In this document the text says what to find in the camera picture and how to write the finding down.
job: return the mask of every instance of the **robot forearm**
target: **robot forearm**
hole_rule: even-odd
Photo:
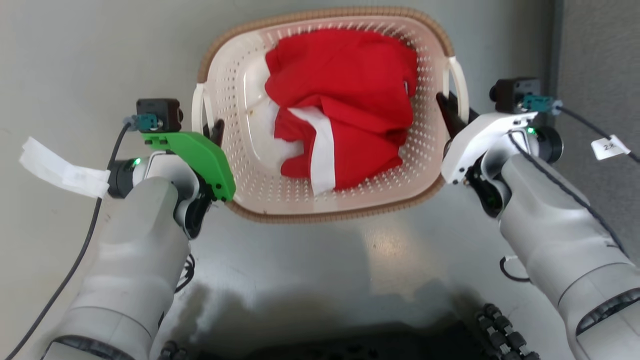
[[[535,161],[571,186],[546,163]],[[576,358],[637,358],[640,271],[586,208],[521,154],[507,160],[502,178],[511,197],[500,231],[531,282],[559,311]]]
[[[162,177],[131,191],[103,229],[95,263],[45,360],[60,354],[148,359],[189,254],[187,236],[173,217],[178,203],[176,187]]]

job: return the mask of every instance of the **black cable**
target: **black cable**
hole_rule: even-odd
[[[184,269],[187,271],[186,274],[184,274],[184,281],[182,282],[182,284],[178,285],[178,287],[175,289],[175,293],[179,293],[180,290],[184,289],[185,286],[187,286],[187,284],[189,284],[191,282],[191,280],[193,280],[193,276],[195,275],[195,270],[196,270],[196,259],[193,258],[193,255],[189,254],[189,257],[187,258],[187,264],[184,265]]]
[[[125,126],[120,131],[120,134],[118,135],[118,139],[116,140],[116,144],[113,146],[113,151],[111,152],[111,157],[109,158],[109,163],[107,164],[107,169],[109,169],[113,165],[113,162],[116,160],[116,155],[118,154],[120,143],[122,143],[122,138],[124,137],[124,134],[127,132],[127,129],[129,128],[129,126],[131,126],[131,124],[125,124]],[[58,298],[62,290],[65,288],[69,280],[71,280],[71,277],[76,272],[78,266],[80,265],[80,262],[82,261],[82,258],[84,257],[84,253],[86,252],[87,248],[89,247],[89,243],[91,242],[91,237],[93,236],[93,231],[95,230],[95,224],[98,221],[98,214],[100,213],[101,204],[102,204],[102,199],[98,198],[95,201],[95,207],[93,208],[93,216],[91,217],[91,222],[89,223],[89,230],[87,230],[86,237],[84,238],[84,243],[82,245],[82,248],[80,249],[80,253],[76,257],[76,261],[71,266],[69,273],[67,273],[67,276],[64,278],[64,280],[62,280],[62,282],[56,289],[56,292],[53,293],[53,296],[49,299],[47,304],[44,306],[44,308],[42,309],[42,311],[40,312],[36,320],[33,322],[33,325],[31,325],[31,327],[29,328],[29,331],[27,331],[27,333],[22,337],[18,345],[16,345],[14,350],[11,351],[11,353],[4,360],[12,360],[18,354],[20,349],[22,349],[22,347],[27,342],[27,340],[29,340],[29,338],[31,337],[33,332],[36,330],[38,325],[40,325],[40,322],[42,321],[42,319],[44,319],[44,316],[47,314],[47,312],[49,311],[53,303],[56,301],[56,299]]]
[[[506,276],[509,280],[517,281],[517,282],[531,282],[528,277],[515,277],[507,272],[507,269],[504,268],[504,264],[507,262],[507,257],[503,256],[500,259],[500,271]]]
[[[611,140],[611,135],[605,133],[604,130],[600,129],[594,123],[592,123],[589,120],[585,119],[583,116],[579,115],[578,113],[576,113],[576,112],[574,112],[574,111],[572,111],[570,109],[567,109],[564,106],[556,106],[556,109],[558,109],[561,112],[571,116],[575,120],[578,120],[583,125],[585,125],[586,127],[590,128],[591,130],[593,130],[598,135],[606,138],[607,140]],[[633,152],[628,153],[627,156],[629,158],[632,158],[636,163],[640,163],[640,158],[638,158]]]
[[[516,140],[513,138],[513,134],[509,133],[509,139],[511,140],[511,143],[513,143],[513,145],[516,147],[516,149],[518,149],[518,151],[520,152],[520,154],[522,154],[522,156],[524,156],[525,159],[529,160],[530,163],[533,164],[533,166],[535,168],[537,168],[541,173],[543,173],[549,180],[551,180],[552,183],[558,185],[558,187],[560,187],[560,189],[562,191],[564,191],[567,195],[569,195],[570,197],[572,197],[578,204],[580,204],[583,208],[587,209],[587,211],[589,212],[589,214],[591,214],[591,216],[593,216],[599,223],[600,225],[602,225],[602,227],[609,232],[609,234],[611,235],[611,238],[613,239],[613,241],[616,243],[616,245],[618,246],[618,248],[620,249],[620,251],[622,251],[622,253],[628,257],[627,252],[625,252],[624,247],[622,246],[622,242],[620,242],[620,239],[618,238],[618,235],[616,235],[616,232],[613,231],[613,229],[611,229],[611,226],[609,226],[609,224],[607,224],[607,222],[604,220],[604,218],[602,218],[602,216],[600,216],[600,214],[598,214],[589,204],[587,204],[584,200],[582,200],[578,195],[576,195],[573,191],[571,191],[571,189],[569,189],[568,187],[566,187],[563,183],[560,182],[560,180],[556,179],[553,175],[551,175],[550,172],[548,172],[545,168],[543,168],[536,160],[534,160],[534,158],[531,157],[531,155],[529,155],[526,151],[524,151],[520,145],[518,145],[518,143],[516,143]]]

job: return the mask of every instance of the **paper tag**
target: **paper tag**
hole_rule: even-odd
[[[592,142],[591,148],[598,160],[604,160],[615,155],[628,154],[631,152],[616,135],[611,135],[611,140],[602,138]]]
[[[94,198],[104,197],[109,189],[108,170],[77,167],[31,137],[22,148],[20,164],[48,183]]]

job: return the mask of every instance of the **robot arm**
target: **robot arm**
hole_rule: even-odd
[[[228,163],[220,158],[221,121],[210,137],[178,133],[177,101],[137,105],[131,127],[161,151],[115,161],[109,169],[109,194],[124,201],[103,228],[96,260],[50,335],[44,360],[147,360],[173,302],[189,240],[200,233],[216,195],[222,201],[233,196]]]
[[[150,177],[131,191],[100,234],[97,259],[45,360],[148,359],[189,254],[173,217],[178,205],[167,178]]]
[[[445,153],[444,179],[471,186],[485,212],[499,219],[531,282],[564,320],[575,357],[636,359],[640,271],[584,206],[585,196],[549,166],[561,154],[558,134],[531,127],[536,114],[515,103],[511,113],[480,115],[461,126],[445,97],[438,102],[449,129],[459,131]]]

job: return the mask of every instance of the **white stripe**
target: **white stripe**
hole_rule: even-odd
[[[331,120],[313,106],[288,110],[316,130],[316,140],[311,152],[311,189],[314,195],[332,190],[335,188],[335,147]]]

